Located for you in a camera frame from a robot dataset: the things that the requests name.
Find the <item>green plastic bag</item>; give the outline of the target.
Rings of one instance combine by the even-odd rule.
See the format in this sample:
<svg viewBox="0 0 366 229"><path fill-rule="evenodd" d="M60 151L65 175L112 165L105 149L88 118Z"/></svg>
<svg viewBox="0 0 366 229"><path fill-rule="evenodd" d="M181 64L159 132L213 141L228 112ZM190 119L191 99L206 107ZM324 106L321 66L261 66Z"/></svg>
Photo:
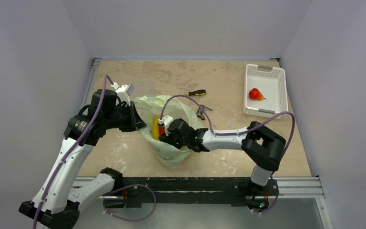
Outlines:
<svg viewBox="0 0 366 229"><path fill-rule="evenodd" d="M203 125L191 107L177 98L168 101L169 98L169 95L142 96L134 98L133 102L139 117L146 124L146 127L139 131L140 134L150 143L156 157L164 166L175 168L193 151L186 146L178 149L171 144L156 140L153 134L158 134L159 130L153 130L153 127L164 127L168 136L171 136L167 128L172 127L172 121L177 119L184 120L193 129L203 128Z"/></svg>

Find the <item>red fake fruit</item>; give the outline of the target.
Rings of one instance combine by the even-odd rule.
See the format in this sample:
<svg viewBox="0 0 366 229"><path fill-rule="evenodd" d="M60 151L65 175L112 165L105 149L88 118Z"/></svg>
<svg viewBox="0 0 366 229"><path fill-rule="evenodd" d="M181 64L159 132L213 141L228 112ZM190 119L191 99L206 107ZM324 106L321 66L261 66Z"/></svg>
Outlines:
<svg viewBox="0 0 366 229"><path fill-rule="evenodd" d="M159 128L159 135L163 135L165 133L165 128L164 127L160 127Z"/></svg>

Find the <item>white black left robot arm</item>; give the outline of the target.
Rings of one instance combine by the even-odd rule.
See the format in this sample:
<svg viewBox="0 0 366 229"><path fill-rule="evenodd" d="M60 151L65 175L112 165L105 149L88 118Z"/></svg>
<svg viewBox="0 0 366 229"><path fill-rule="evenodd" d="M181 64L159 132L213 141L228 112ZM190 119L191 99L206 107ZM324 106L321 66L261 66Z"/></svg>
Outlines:
<svg viewBox="0 0 366 229"><path fill-rule="evenodd" d="M109 129L134 132L145 128L134 103L132 87L99 89L91 103L68 121L60 153L38 194L22 202L19 212L50 229L71 229L80 214L99 196L118 195L123 189L122 174L105 168L80 188L73 183L85 159Z"/></svg>

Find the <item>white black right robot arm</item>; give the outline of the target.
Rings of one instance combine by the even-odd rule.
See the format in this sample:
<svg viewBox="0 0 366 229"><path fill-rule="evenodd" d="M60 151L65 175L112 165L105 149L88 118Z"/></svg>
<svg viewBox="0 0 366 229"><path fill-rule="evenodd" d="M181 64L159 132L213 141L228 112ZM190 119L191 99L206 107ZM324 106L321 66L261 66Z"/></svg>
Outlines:
<svg viewBox="0 0 366 229"><path fill-rule="evenodd" d="M279 169L285 152L286 140L253 121L248 127L236 130L194 129L181 118L165 116L157 125L164 129L159 140L177 149L186 147L194 152L210 152L219 149L244 151L254 162L248 187L254 194L260 194L267 188L270 176Z"/></svg>

